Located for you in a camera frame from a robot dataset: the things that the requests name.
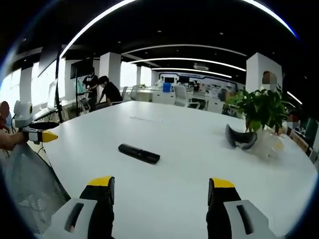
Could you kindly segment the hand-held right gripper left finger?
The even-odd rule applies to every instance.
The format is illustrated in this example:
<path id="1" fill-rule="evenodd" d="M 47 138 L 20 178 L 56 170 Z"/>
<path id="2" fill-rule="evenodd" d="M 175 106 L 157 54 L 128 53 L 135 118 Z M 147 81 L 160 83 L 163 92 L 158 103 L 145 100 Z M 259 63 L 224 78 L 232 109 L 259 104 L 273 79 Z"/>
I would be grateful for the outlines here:
<path id="1" fill-rule="evenodd" d="M 70 199 L 51 218 L 38 239 L 111 239 L 115 177 L 91 180 L 79 198 Z"/>

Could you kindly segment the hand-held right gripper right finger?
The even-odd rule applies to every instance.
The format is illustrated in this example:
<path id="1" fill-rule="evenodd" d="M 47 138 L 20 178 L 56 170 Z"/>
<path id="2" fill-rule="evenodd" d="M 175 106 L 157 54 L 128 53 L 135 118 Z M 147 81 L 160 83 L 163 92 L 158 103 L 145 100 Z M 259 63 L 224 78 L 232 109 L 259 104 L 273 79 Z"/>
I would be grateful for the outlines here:
<path id="1" fill-rule="evenodd" d="M 206 214 L 209 239 L 276 239 L 268 218 L 242 200 L 230 181 L 210 178 Z"/>

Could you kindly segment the person's left hand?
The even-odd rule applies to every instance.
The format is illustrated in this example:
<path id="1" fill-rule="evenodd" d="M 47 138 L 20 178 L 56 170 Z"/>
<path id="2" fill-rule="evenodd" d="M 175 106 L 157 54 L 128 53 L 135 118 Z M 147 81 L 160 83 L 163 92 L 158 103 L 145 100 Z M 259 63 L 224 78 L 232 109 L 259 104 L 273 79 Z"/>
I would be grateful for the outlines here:
<path id="1" fill-rule="evenodd" d="M 12 151 L 17 144 L 25 142 L 25 137 L 22 132 L 16 132 L 14 134 L 0 132 L 0 148 L 8 151 Z"/>

